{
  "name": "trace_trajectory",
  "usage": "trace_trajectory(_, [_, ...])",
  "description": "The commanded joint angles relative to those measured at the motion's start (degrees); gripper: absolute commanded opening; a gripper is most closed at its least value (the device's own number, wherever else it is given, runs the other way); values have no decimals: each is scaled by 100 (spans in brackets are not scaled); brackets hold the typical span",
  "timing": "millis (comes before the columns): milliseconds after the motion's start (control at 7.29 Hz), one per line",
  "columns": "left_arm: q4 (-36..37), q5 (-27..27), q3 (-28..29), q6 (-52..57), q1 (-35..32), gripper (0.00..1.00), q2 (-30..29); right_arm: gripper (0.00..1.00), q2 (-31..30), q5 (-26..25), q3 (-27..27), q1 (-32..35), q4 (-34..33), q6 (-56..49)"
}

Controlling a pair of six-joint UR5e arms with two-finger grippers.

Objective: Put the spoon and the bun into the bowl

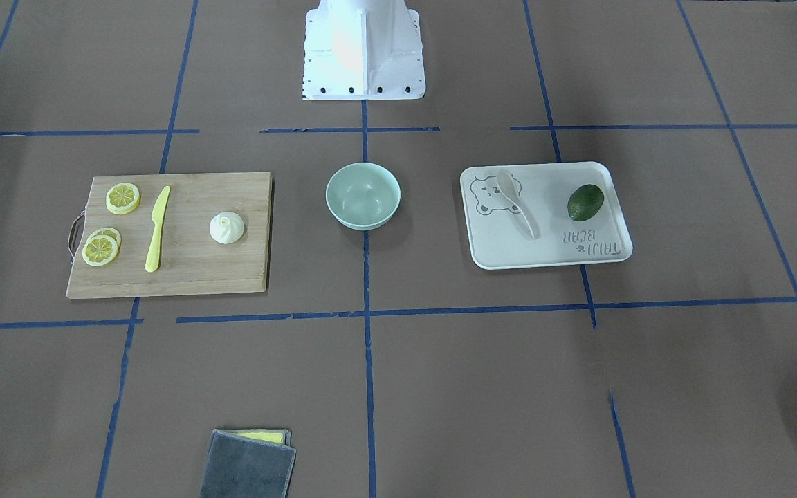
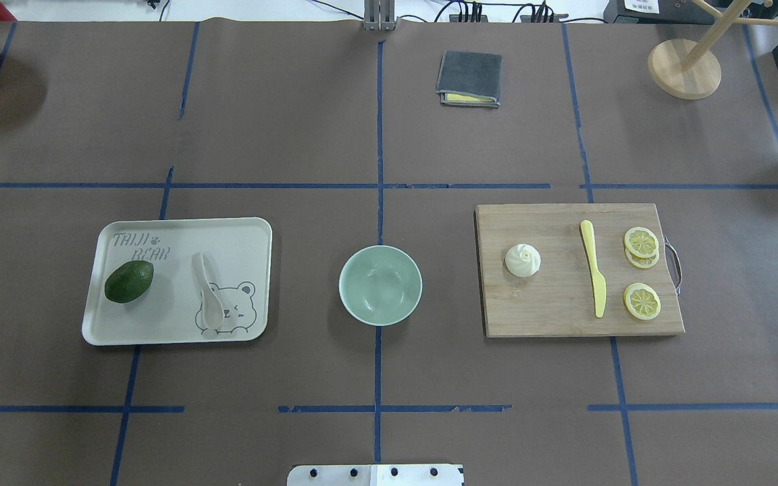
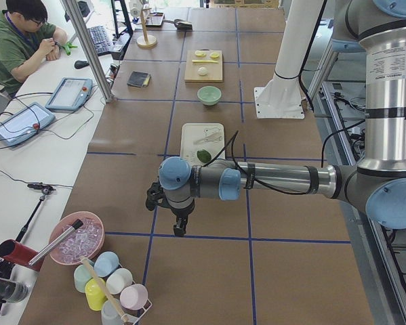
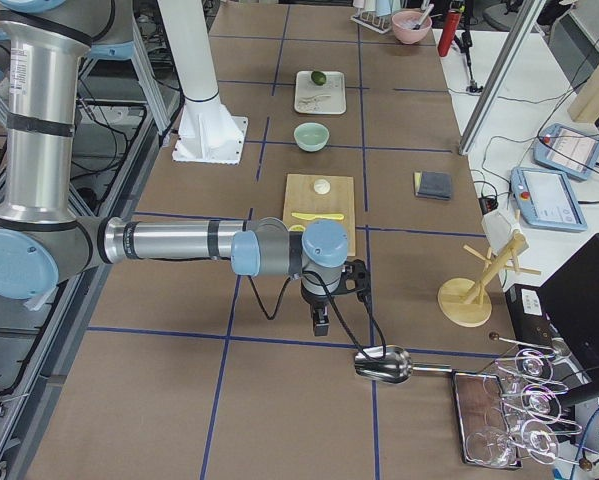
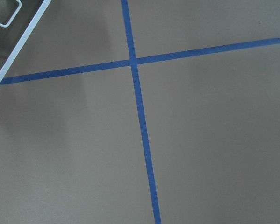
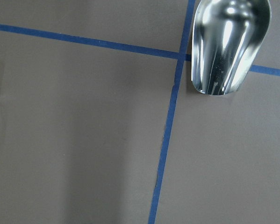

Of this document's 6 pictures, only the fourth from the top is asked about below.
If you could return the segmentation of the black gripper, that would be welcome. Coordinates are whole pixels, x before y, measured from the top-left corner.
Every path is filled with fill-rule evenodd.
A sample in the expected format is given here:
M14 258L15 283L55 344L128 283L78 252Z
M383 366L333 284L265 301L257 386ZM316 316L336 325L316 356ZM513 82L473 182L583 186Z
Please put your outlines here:
M345 261L337 267L324 267L309 260L301 274L301 294L312 309L313 334L327 336L329 317L326 306L330 298L355 294L368 304L368 269L363 260Z

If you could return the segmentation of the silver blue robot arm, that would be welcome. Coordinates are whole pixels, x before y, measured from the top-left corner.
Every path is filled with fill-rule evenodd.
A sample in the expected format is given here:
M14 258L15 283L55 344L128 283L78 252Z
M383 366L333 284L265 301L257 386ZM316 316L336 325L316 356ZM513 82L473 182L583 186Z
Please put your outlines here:
M79 64L127 59L136 24L128 1L4 1L11 41L8 166L0 203L0 296L28 299L88 269L123 260L227 260L239 276L299 279L313 331L328 332L348 280L364 304L369 276L348 258L332 220L291 232L278 219L146 223L78 216L68 207Z

